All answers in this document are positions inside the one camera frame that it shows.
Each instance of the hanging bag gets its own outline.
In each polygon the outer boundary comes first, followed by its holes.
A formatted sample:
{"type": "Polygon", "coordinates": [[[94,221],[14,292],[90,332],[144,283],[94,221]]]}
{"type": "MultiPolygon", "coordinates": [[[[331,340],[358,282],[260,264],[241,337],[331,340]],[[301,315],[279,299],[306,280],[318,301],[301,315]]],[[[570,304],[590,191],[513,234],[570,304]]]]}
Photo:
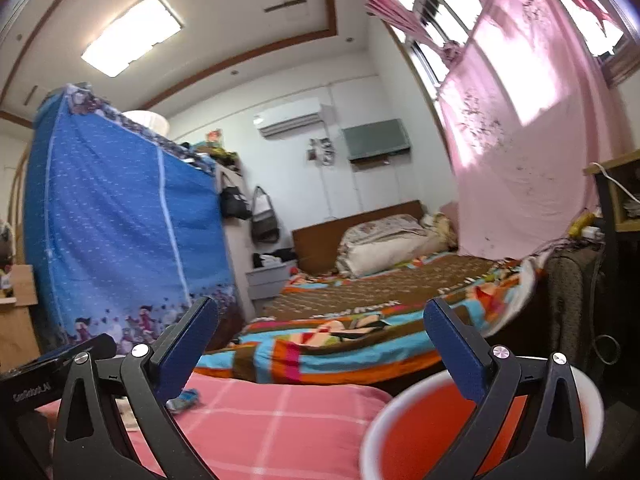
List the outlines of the hanging bag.
{"type": "Polygon", "coordinates": [[[223,218],[239,218],[241,220],[251,218],[249,203],[242,194],[242,191],[240,191],[240,188],[234,186],[231,179],[229,179],[225,173],[222,173],[220,183],[223,186],[220,192],[220,212],[223,218]]]}
{"type": "Polygon", "coordinates": [[[273,244],[280,240],[278,218],[271,205],[271,198],[260,186],[255,187],[251,213],[251,238],[254,242],[273,244]]]}

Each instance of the air conditioner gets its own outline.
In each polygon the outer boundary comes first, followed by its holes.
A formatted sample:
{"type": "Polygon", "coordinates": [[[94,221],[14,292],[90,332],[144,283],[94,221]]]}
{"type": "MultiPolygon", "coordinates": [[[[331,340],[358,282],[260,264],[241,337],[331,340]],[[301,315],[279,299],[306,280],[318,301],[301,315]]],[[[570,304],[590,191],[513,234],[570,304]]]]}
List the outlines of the air conditioner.
{"type": "Polygon", "coordinates": [[[254,125],[264,137],[268,137],[307,124],[320,123],[321,112],[320,99],[302,99],[261,111],[254,116],[254,125]]]}

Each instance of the wooden headboard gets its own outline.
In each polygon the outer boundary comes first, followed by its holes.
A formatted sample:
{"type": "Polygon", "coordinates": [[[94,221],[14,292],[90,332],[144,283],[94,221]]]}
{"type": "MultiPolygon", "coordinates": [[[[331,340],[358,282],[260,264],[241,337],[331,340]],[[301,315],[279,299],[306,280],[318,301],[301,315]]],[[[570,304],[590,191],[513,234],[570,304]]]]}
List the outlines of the wooden headboard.
{"type": "Polygon", "coordinates": [[[424,214],[419,200],[393,205],[375,211],[360,213],[347,218],[331,220],[323,224],[296,229],[291,233],[298,254],[298,267],[309,274],[321,274],[335,267],[338,245],[349,228],[363,222],[379,220],[386,216],[409,214],[419,220],[424,214]]]}

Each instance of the ceiling light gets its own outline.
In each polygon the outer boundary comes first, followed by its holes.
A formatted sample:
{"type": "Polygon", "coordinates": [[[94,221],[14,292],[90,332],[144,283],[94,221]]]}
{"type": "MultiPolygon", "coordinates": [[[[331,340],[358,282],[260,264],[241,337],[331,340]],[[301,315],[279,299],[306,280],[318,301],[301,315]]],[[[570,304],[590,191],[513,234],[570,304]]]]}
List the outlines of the ceiling light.
{"type": "Polygon", "coordinates": [[[116,77],[129,63],[180,28],[160,0],[142,0],[105,28],[84,51],[82,59],[109,77],[116,77]]]}

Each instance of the white lampshade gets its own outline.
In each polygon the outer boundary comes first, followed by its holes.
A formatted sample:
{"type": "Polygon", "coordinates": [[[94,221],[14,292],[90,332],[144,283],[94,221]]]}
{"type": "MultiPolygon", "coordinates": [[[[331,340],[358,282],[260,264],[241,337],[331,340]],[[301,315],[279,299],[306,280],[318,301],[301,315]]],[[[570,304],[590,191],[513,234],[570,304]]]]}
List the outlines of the white lampshade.
{"type": "Polygon", "coordinates": [[[149,112],[148,110],[131,110],[130,112],[122,113],[126,118],[132,121],[146,126],[156,134],[166,137],[169,134],[169,121],[167,121],[162,115],[155,112],[149,112]]]}

